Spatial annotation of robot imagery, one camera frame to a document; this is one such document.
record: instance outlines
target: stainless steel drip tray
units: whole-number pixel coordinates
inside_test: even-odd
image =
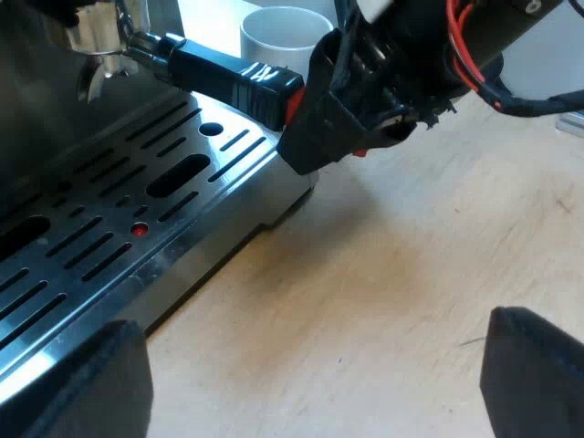
[[[252,121],[181,94],[11,195],[0,213],[0,401],[109,320],[148,328],[276,221],[315,181],[275,147]]]

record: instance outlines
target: round hole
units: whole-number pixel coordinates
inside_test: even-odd
[[[136,237],[142,237],[148,233],[148,225],[144,222],[138,222],[131,226],[130,232]]]
[[[223,126],[221,126],[219,123],[204,123],[201,125],[201,128],[199,128],[199,132],[201,132],[202,135],[206,135],[207,137],[214,137],[215,135],[219,135],[221,132],[223,132]]]

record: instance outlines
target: portafilter handle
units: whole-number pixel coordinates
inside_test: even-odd
[[[147,0],[28,0],[44,12],[57,45],[92,58],[80,76],[78,96],[99,96],[105,78],[129,75],[132,60],[156,78],[241,110],[271,130],[283,130],[302,98],[304,80],[287,68],[251,62],[180,36],[150,33]]]

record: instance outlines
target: wooden surface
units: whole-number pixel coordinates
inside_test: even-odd
[[[492,437],[491,309],[584,339],[584,141],[457,108],[329,166],[151,335],[151,438]]]

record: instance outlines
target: white mug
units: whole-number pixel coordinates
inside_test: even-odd
[[[258,9],[240,28],[241,58],[286,67],[308,77],[315,45],[334,26],[314,11],[293,6]]]

